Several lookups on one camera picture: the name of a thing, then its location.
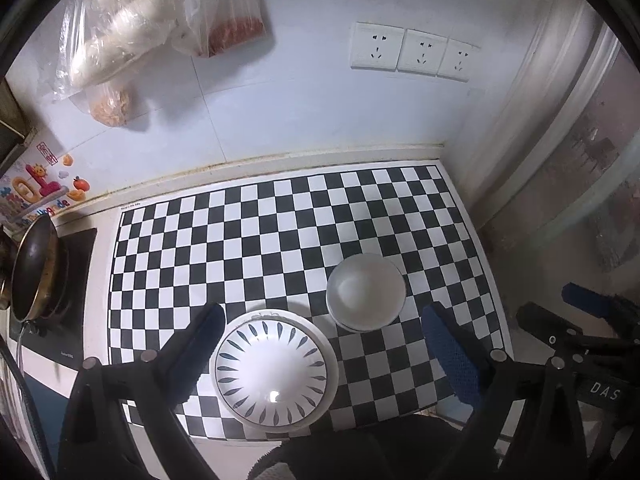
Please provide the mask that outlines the white small bowl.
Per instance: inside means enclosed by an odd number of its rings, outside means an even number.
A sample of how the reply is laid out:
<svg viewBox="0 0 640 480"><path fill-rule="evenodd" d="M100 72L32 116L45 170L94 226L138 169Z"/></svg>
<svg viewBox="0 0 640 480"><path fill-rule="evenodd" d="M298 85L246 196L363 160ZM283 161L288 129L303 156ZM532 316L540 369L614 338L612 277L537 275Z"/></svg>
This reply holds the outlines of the white small bowl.
<svg viewBox="0 0 640 480"><path fill-rule="evenodd" d="M398 267L375 254L353 255L331 272L326 306L334 322L353 333L390 325L400 315L407 286Z"/></svg>

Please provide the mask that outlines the black stove top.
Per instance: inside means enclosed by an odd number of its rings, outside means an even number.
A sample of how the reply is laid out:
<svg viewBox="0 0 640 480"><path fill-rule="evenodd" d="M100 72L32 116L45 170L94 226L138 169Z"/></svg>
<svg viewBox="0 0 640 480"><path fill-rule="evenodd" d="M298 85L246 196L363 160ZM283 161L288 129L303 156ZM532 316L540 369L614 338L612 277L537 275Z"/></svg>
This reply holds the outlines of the black stove top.
<svg viewBox="0 0 640 480"><path fill-rule="evenodd" d="M58 268L50 301L42 315L26 324L10 314L10 338L23 334L22 346L72 370L84 360L84 311L96 228L60 237Z"/></svg>

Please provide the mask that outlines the black white checkered mat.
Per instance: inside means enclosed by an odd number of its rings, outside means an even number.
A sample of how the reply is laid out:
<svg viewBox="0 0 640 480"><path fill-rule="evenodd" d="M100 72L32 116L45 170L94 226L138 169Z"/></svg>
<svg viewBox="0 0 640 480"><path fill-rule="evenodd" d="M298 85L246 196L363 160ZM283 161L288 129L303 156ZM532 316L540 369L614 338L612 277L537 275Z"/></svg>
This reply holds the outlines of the black white checkered mat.
<svg viewBox="0 0 640 480"><path fill-rule="evenodd" d="M360 335L334 323L326 285L343 259L363 252L398 267L407 299L389 326ZM162 348L210 302L228 320L287 310L317 326L337 357L337 395L317 429L347 429L451 398L420 327L422 308L435 301L486 348L510 348L484 250L442 167L405 162L227 182L122 212L108 359L128 363Z"/></svg>

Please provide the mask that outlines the dark frying pan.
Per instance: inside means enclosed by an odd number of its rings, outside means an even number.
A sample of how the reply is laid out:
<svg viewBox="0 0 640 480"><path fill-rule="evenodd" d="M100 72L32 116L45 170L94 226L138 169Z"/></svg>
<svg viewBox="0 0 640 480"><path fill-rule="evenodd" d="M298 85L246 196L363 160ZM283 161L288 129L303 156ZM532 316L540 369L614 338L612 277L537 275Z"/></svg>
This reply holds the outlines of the dark frying pan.
<svg viewBox="0 0 640 480"><path fill-rule="evenodd" d="M19 323L48 318L63 295L67 252L49 216L32 222L17 249L11 278L11 310Z"/></svg>

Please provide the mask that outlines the plastic bag with brown contents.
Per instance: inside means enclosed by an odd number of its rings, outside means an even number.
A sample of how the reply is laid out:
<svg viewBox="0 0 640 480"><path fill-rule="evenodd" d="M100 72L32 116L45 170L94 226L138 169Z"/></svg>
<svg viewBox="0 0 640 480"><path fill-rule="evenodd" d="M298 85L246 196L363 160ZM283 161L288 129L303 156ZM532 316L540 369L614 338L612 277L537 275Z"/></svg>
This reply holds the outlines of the plastic bag with brown contents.
<svg viewBox="0 0 640 480"><path fill-rule="evenodd" d="M126 125L130 115L130 93L125 86L113 81L81 90L70 98L70 102L107 127Z"/></svg>

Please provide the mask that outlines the plastic bag with white items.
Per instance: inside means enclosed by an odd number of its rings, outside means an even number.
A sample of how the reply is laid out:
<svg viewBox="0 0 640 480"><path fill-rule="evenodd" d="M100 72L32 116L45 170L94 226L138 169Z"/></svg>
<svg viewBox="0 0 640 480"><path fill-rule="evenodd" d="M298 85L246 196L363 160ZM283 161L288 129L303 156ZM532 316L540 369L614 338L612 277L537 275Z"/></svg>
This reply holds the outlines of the plastic bag with white items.
<svg viewBox="0 0 640 480"><path fill-rule="evenodd" d="M54 94L66 99L126 72L177 23L177 0L65 0Z"/></svg>

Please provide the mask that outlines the plastic bag with red contents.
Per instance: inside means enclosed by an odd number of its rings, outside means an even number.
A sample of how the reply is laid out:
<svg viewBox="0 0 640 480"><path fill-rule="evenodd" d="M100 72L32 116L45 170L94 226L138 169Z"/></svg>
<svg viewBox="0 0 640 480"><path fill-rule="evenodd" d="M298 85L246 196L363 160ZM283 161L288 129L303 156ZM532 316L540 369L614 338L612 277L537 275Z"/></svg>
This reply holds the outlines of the plastic bag with red contents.
<svg viewBox="0 0 640 480"><path fill-rule="evenodd" d="M177 0L172 47L194 58L212 58L266 34L260 0Z"/></svg>

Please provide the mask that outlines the right white wall socket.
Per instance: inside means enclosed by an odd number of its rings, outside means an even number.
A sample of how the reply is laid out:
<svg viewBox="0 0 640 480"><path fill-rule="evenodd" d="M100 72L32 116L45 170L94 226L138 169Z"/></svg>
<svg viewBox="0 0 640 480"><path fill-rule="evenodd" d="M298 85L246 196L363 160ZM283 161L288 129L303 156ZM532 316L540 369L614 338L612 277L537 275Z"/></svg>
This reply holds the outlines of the right white wall socket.
<svg viewBox="0 0 640 480"><path fill-rule="evenodd" d="M444 57L436 76L450 80L468 82L473 73L480 47L466 42L448 39Z"/></svg>

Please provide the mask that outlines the white wall socket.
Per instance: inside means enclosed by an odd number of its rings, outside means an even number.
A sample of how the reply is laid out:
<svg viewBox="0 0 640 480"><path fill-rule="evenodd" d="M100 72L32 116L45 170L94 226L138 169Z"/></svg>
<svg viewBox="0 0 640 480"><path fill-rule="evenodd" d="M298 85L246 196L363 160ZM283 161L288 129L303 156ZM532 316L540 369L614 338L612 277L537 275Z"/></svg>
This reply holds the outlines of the white wall socket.
<svg viewBox="0 0 640 480"><path fill-rule="evenodd" d="M405 31L397 63L398 72L435 76L444 58L448 39L443 36Z"/></svg>
<svg viewBox="0 0 640 480"><path fill-rule="evenodd" d="M350 44L349 66L394 72L404 40L402 28L356 22Z"/></svg>
<svg viewBox="0 0 640 480"><path fill-rule="evenodd" d="M473 73L480 47L466 42L448 39L444 57L436 76L450 80L468 82Z"/></svg>

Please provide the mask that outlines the middle white wall socket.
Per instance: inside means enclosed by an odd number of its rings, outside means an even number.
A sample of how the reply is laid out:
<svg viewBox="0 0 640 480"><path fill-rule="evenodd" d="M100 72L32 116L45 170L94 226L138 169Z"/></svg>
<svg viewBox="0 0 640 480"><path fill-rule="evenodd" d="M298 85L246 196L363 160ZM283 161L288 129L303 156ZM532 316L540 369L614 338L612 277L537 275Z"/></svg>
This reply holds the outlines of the middle white wall socket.
<svg viewBox="0 0 640 480"><path fill-rule="evenodd" d="M443 36L405 31L397 63L398 72L435 76L444 58L448 39Z"/></svg>

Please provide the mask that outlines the left white wall socket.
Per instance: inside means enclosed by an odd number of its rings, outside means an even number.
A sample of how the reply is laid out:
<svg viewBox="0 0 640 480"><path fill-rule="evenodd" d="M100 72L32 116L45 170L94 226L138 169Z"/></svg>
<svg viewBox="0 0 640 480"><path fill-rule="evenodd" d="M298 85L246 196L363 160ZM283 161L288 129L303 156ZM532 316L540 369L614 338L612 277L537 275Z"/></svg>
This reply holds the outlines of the left white wall socket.
<svg viewBox="0 0 640 480"><path fill-rule="evenodd" d="M404 40L402 28L356 22L350 44L349 66L394 72Z"/></svg>

